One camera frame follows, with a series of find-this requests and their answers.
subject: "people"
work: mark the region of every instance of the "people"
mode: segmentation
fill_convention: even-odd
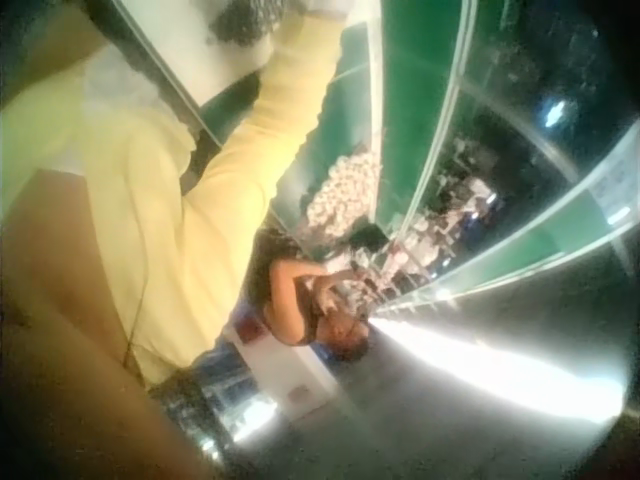
[[[313,342],[335,358],[353,361],[367,351],[369,328],[336,287],[363,281],[364,272],[351,268],[329,274],[318,263],[297,258],[298,248],[275,228],[256,235],[245,293],[265,326],[289,346]]]
[[[125,91],[145,79],[113,47],[3,109],[0,401],[61,476],[209,474],[129,372],[161,382],[226,323],[335,72],[351,2],[325,3],[287,14],[252,112],[185,197],[194,140],[153,89]]]

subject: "white stripe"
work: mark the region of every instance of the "white stripe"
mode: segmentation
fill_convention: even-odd
[[[369,47],[369,92],[371,95],[371,150],[381,161],[382,156],[382,105],[384,98],[384,63],[382,54],[382,9],[380,0],[372,0],[371,17],[367,22],[367,42]],[[374,221],[378,206],[378,188],[376,182],[370,199],[369,220]]]
[[[456,48],[453,54],[451,71],[449,72],[447,91],[442,103],[442,109],[440,110],[440,118],[438,119],[436,132],[433,140],[431,141],[431,146],[425,160],[420,181],[418,182],[418,187],[413,194],[404,222],[398,232],[397,237],[399,239],[404,237],[411,220],[418,209],[418,205],[422,200],[422,196],[424,195],[424,191],[429,183],[429,179],[431,178],[431,174],[433,173],[435,164],[440,155],[442,144],[444,143],[447,132],[449,131],[453,111],[458,99],[458,77],[461,77],[464,74],[466,68],[466,61],[469,56],[469,49],[471,47],[471,40],[475,29],[477,11],[477,0],[463,0],[460,12],[460,24],[458,25],[458,35],[456,37]]]
[[[619,155],[621,152],[624,152],[626,149],[630,148],[633,145],[634,141],[638,140],[638,136],[640,135],[640,121],[636,121],[625,133],[622,139],[618,142],[618,144],[609,152],[609,154],[591,171],[589,175],[587,175],[580,183],[576,184],[571,190],[569,190],[562,198],[560,198],[556,203],[554,203],[547,210],[542,212],[536,218],[531,220],[527,225],[522,227],[520,230],[512,234],[511,236],[505,238],[501,242],[496,243],[494,246],[488,248],[484,252],[479,255],[473,257],[469,261],[463,263],[458,268],[446,273],[442,277],[438,279],[438,283],[441,283],[443,280],[450,278],[453,275],[458,274],[463,268],[468,268],[471,265],[476,264],[483,258],[488,255],[491,255],[496,250],[503,248],[514,240],[520,238],[522,235],[528,233],[533,228],[540,225],[542,222],[550,218],[556,212],[564,208],[568,205],[573,199],[575,199],[578,195],[586,191],[591,185],[597,182],[608,170],[609,161],[614,156]]]
[[[514,283],[514,282],[518,282],[520,280],[523,280],[525,278],[531,277],[533,275],[535,275],[536,273],[541,273],[544,272],[546,270],[551,270],[553,268],[559,267],[560,265],[564,265],[565,263],[570,262],[571,260],[574,260],[578,257],[581,257],[582,255],[586,255],[587,253],[592,252],[593,250],[596,250],[597,248],[602,247],[603,245],[606,245],[610,242],[612,242],[613,240],[615,240],[616,238],[618,238],[619,236],[623,235],[624,233],[626,233],[627,231],[631,230],[636,224],[638,223],[638,219],[635,219],[634,221],[631,222],[627,222],[626,224],[624,224],[622,227],[617,228],[616,230],[614,230],[611,233],[608,233],[607,235],[604,235],[603,237],[599,238],[598,240],[585,245],[584,247],[576,250],[573,253],[570,253],[569,255],[564,255],[562,253],[557,253],[555,255],[552,255],[551,257],[541,261],[541,262],[536,262],[533,265],[530,265],[529,267],[526,267],[520,271],[518,271],[516,274],[511,274],[508,275],[506,277],[501,277],[497,280],[493,280],[491,282],[482,284],[480,287],[474,288],[473,290],[469,290],[467,292],[463,292],[457,295],[453,295],[451,297],[449,297],[447,300],[451,300],[454,298],[461,298],[461,297],[466,297],[468,295],[472,295],[474,293],[480,293],[480,292],[486,292],[488,290],[492,290],[494,288],[498,288],[498,287],[502,287],[504,285],[508,285],[510,283]],[[389,311],[390,309],[399,309],[399,308],[408,308],[408,307],[416,307],[416,306],[423,306],[423,305],[431,305],[434,303],[438,303],[439,300],[425,300],[424,302],[420,303],[420,301],[417,302],[403,302],[397,305],[393,305],[393,306],[389,306],[387,308],[384,309],[380,309],[380,312],[384,312],[384,311]]]

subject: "green panel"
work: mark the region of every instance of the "green panel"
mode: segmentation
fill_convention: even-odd
[[[456,294],[472,290],[556,254],[569,255],[611,232],[591,194],[583,192],[551,217],[525,234],[512,237],[498,248],[470,261],[437,284],[425,286],[402,298],[424,303],[445,288]]]
[[[460,22],[459,1],[387,0],[383,174],[377,222],[404,214],[417,187],[446,91]]]
[[[329,86],[318,128],[278,184],[272,206],[286,227],[294,228],[302,208],[328,176],[340,155],[348,155],[371,135],[367,27],[356,25],[342,36],[343,56]],[[257,73],[241,79],[202,108],[207,126],[221,142],[247,114],[258,95]]]

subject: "hand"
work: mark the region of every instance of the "hand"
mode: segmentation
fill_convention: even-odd
[[[353,271],[355,279],[364,282],[369,277],[369,272],[366,268],[357,268]]]

